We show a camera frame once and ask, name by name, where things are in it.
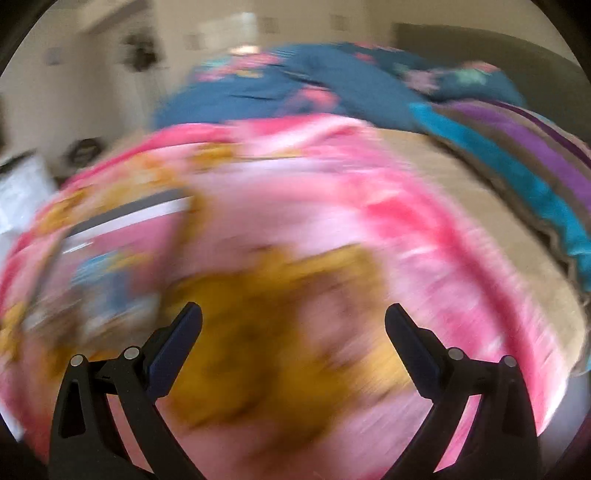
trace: black clamp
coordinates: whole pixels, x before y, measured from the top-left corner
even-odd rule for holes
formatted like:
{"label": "black clamp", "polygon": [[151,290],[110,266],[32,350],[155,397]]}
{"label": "black clamp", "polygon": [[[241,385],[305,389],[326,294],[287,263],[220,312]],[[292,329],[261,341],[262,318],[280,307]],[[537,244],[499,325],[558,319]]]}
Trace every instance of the black clamp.
{"label": "black clamp", "polygon": [[[420,395],[433,401],[427,418],[384,480],[537,480],[540,458],[534,415],[516,360],[471,360],[417,327],[399,304],[386,312],[386,332]],[[89,362],[72,357],[51,431],[50,480],[203,480],[154,407],[166,396],[202,327],[189,303],[142,348]],[[131,463],[106,400],[119,395],[154,473]],[[436,473],[471,395],[478,412],[458,460]]]}

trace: wall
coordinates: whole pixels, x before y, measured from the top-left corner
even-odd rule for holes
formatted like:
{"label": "wall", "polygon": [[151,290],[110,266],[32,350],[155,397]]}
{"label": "wall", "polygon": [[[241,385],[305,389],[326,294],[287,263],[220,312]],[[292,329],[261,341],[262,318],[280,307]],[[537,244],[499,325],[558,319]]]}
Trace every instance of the wall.
{"label": "wall", "polygon": [[375,41],[391,41],[393,22],[453,25],[512,35],[577,63],[552,22],[531,0],[367,0]]}
{"label": "wall", "polygon": [[[167,56],[167,89],[173,91],[182,84],[196,64],[227,52],[230,45],[210,48],[210,31],[206,27],[211,26],[212,21],[229,19],[243,12],[253,13],[256,19],[254,37],[256,44],[262,47],[283,43],[369,41],[371,34],[365,1],[152,0],[155,27]],[[349,31],[335,31],[331,15],[347,17]],[[265,32],[262,28],[265,18],[274,21],[276,31]],[[224,27],[217,23],[215,29],[231,43],[233,28],[228,25]]]}
{"label": "wall", "polygon": [[[122,133],[122,122],[98,43],[77,34],[76,11],[52,7],[36,23],[0,77],[7,149],[36,148],[52,166],[75,140]],[[62,63],[46,64],[61,48]]]}
{"label": "wall", "polygon": [[241,12],[252,12],[252,0],[152,0],[155,27],[165,54],[167,90],[181,85],[190,69],[211,52],[203,48],[201,25]]}
{"label": "wall", "polygon": [[125,37],[146,30],[153,34],[150,9],[141,11],[96,36],[109,77],[115,87],[115,99],[125,132],[149,126],[152,113],[165,93],[158,66],[146,72],[133,72],[122,63],[125,48],[121,43]]}

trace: purple stripe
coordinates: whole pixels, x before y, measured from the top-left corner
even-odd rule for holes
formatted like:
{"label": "purple stripe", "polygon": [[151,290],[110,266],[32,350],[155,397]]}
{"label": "purple stripe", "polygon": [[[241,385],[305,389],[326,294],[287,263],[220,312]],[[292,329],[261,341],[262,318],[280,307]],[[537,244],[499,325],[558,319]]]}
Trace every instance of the purple stripe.
{"label": "purple stripe", "polygon": [[500,112],[473,103],[458,102],[450,105],[450,107],[470,118],[499,129],[516,143],[532,152],[548,171],[552,172],[563,185],[573,192],[587,210],[591,210],[591,182],[583,177],[576,167],[565,160],[562,155],[552,150],[543,139],[532,133],[528,128],[507,118]]}
{"label": "purple stripe", "polygon": [[546,122],[540,120],[535,115],[532,115],[531,113],[529,113],[526,110],[523,110],[522,108],[519,108],[519,107],[516,107],[513,105],[509,105],[508,103],[497,102],[496,100],[483,100],[483,101],[486,103],[490,103],[491,105],[495,105],[497,107],[500,107],[500,108],[505,108],[507,110],[511,110],[512,112],[518,113],[519,115],[523,116],[524,118],[527,118],[528,120],[532,121],[538,127],[540,127],[544,132],[546,132],[549,136],[551,136],[553,140],[558,142],[560,145],[562,145],[564,148],[566,148],[568,151],[570,151],[575,157],[577,157],[580,161],[582,161],[585,165],[587,165],[589,168],[591,168],[591,158],[589,158],[589,156],[583,150],[581,150],[577,145],[572,143],[568,138],[565,138],[564,135],[561,135],[560,132],[557,132],[556,130],[554,130],[554,128],[552,128],[551,125],[548,125]]}

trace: dark headboard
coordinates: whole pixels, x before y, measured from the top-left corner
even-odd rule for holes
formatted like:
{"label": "dark headboard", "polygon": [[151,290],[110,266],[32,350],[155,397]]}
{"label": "dark headboard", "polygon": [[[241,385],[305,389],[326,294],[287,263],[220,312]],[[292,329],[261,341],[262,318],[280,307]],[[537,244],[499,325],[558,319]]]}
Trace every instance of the dark headboard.
{"label": "dark headboard", "polygon": [[591,83],[581,67],[557,53],[510,35],[449,25],[394,24],[392,46],[450,66],[492,63],[531,110],[591,144]]}

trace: metal pin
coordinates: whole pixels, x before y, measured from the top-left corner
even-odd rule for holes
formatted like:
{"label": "metal pin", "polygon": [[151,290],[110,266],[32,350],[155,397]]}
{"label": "metal pin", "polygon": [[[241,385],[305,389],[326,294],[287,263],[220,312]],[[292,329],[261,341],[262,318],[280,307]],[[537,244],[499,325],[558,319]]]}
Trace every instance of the metal pin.
{"label": "metal pin", "polygon": [[517,360],[515,360],[515,358],[513,358],[511,355],[507,355],[503,361],[505,362],[505,365],[507,365],[508,367],[515,367],[517,366]]}
{"label": "metal pin", "polygon": [[127,360],[133,360],[134,358],[137,358],[138,355],[139,355],[139,348],[137,348],[136,346],[130,346],[125,352],[123,352],[123,356]]}
{"label": "metal pin", "polygon": [[70,365],[73,367],[77,367],[84,361],[84,357],[82,355],[74,355],[70,360]]}
{"label": "metal pin", "polygon": [[451,358],[452,360],[461,360],[462,358],[464,358],[464,352],[462,352],[459,348],[450,348],[447,351],[447,354],[449,355],[449,358]]}

